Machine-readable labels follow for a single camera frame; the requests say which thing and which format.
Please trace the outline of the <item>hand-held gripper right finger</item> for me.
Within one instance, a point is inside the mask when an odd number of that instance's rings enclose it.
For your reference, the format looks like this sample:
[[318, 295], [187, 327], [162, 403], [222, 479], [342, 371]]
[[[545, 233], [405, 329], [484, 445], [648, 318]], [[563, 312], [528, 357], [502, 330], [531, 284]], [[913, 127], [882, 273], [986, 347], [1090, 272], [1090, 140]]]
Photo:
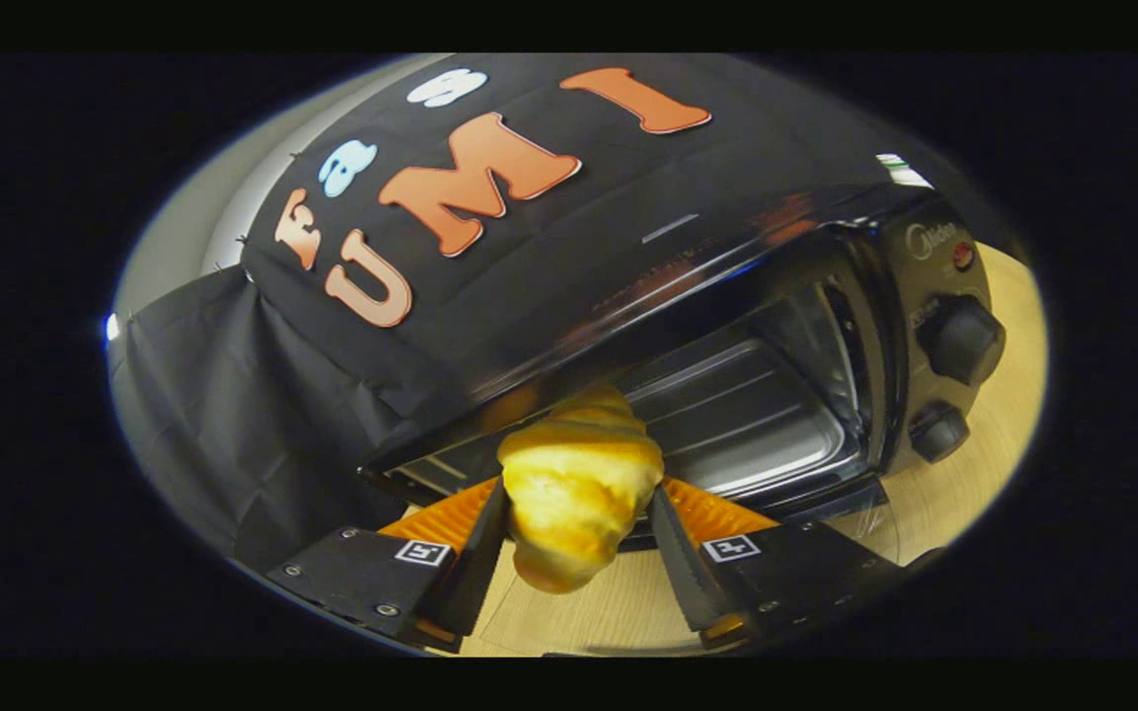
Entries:
[[648, 509], [690, 630], [704, 648], [766, 648], [840, 625], [935, 561], [907, 567], [825, 522], [778, 522], [665, 478]]

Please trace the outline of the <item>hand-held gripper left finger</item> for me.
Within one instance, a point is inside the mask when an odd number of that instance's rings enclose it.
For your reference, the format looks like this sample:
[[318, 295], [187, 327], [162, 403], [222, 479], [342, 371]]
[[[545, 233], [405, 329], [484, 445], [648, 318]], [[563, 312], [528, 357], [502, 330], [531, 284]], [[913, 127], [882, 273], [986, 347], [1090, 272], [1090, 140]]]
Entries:
[[508, 495], [493, 477], [377, 531], [343, 526], [267, 576], [376, 638], [456, 653], [475, 631], [508, 532]]

